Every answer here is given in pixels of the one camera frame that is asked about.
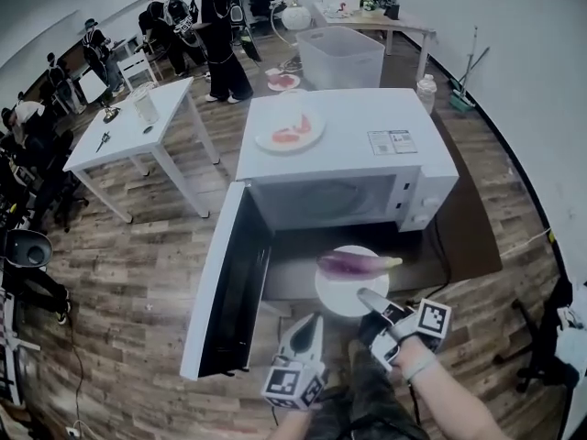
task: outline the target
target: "wooden floor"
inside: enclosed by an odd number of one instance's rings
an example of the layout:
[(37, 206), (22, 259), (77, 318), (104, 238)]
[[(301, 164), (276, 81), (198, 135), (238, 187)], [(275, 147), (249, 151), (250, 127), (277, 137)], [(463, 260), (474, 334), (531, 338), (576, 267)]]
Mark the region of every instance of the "wooden floor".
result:
[[(417, 65), (417, 53), (401, 37), (393, 45), (397, 61)], [(261, 53), (282, 61), (284, 45), (260, 41)], [(252, 81), (257, 68), (243, 63)], [(449, 107), (445, 77), (434, 67), (437, 110), (477, 184), (500, 251), (525, 242), (542, 230), (535, 207), (511, 161), (479, 115), (461, 115)], [(165, 74), (171, 78), (171, 69)], [(79, 396), (81, 419), (108, 439), (261, 439), (274, 428), (269, 406), (259, 390), (277, 347), (277, 320), (260, 317), (250, 374), (234, 379), (212, 377), (188, 382), (178, 375), (190, 312), (210, 237), (227, 185), (234, 176), (248, 104), (206, 104), (208, 86), (200, 78), (192, 96), (220, 151), (222, 165), (208, 161), (201, 143), (180, 112), (165, 139), (175, 162), (210, 204), (209, 219), (199, 218), (152, 158), (144, 179), (128, 161), (94, 170), (93, 176), (135, 217), (126, 225), (90, 192), (90, 205), (72, 222), (69, 235), (48, 225), (55, 247), (49, 273), (71, 291), (73, 338), (83, 361)], [(92, 118), (76, 119), (80, 134)], [(461, 282), (437, 299), (454, 309), (452, 334), (440, 358), (449, 371), (487, 403), (498, 423), (517, 439), (554, 439), (563, 410), (564, 391), (534, 382), (527, 394), (516, 393), (516, 371), (527, 358), (502, 367), (493, 356), (513, 351), (529, 340), (521, 317), (510, 308), (518, 297), (538, 318), (541, 302), (558, 277), (546, 240), (535, 240), (504, 258), (504, 270)], [(26, 309), (23, 338), (41, 345), (40, 353), (23, 351), (28, 405), (56, 437), (76, 419), (75, 390), (80, 380), (69, 326), (54, 315)], [(327, 353), (342, 360), (342, 340), (354, 328), (327, 340)], [(399, 399), (412, 411), (406, 389)], [(442, 435), (423, 409), (431, 438)]]

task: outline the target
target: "wrist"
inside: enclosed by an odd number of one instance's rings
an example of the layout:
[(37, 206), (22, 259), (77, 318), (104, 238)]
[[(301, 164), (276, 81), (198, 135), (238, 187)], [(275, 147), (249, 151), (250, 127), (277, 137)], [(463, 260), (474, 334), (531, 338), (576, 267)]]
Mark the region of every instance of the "wrist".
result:
[(405, 372), (409, 367), (414, 365), (418, 359), (426, 357), (430, 354), (428, 347), (424, 345), (422, 340), (417, 335), (412, 335), (402, 341), (400, 345), (400, 353), (393, 362), (402, 372)]

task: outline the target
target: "plastic storage bin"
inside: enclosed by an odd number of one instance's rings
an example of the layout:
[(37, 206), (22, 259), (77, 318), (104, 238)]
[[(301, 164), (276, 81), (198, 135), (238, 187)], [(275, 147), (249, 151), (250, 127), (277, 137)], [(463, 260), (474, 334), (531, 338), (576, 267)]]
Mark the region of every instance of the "plastic storage bin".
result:
[(321, 27), (296, 35), (304, 77), (317, 90), (379, 88), (383, 44), (348, 27)]

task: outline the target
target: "camouflage pants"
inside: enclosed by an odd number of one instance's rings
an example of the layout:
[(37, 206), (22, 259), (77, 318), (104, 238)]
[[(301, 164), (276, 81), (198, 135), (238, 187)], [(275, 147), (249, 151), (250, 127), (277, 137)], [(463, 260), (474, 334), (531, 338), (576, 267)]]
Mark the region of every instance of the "camouflage pants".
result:
[[(367, 418), (383, 419), (388, 424), (372, 423)], [(363, 426), (358, 426), (359, 419), (366, 420)], [(355, 355), (350, 395), (323, 402), (305, 438), (336, 440), (351, 423), (354, 423), (354, 440), (429, 440), (426, 432), (397, 402), (385, 371), (366, 350)]]

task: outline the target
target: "clear plastic container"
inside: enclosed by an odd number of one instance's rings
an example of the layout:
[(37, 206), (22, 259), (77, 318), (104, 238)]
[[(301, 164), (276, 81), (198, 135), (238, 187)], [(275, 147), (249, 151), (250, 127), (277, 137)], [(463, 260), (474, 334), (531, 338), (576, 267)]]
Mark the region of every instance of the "clear plastic container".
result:
[(437, 92), (437, 83), (434, 81), (434, 77), (427, 73), (424, 78), (418, 82), (416, 94), (420, 101), (424, 105), (426, 112), (432, 114), (434, 109), (434, 100)]
[(379, 88), (383, 44), (348, 27), (321, 27), (296, 35), (304, 77), (317, 90)]

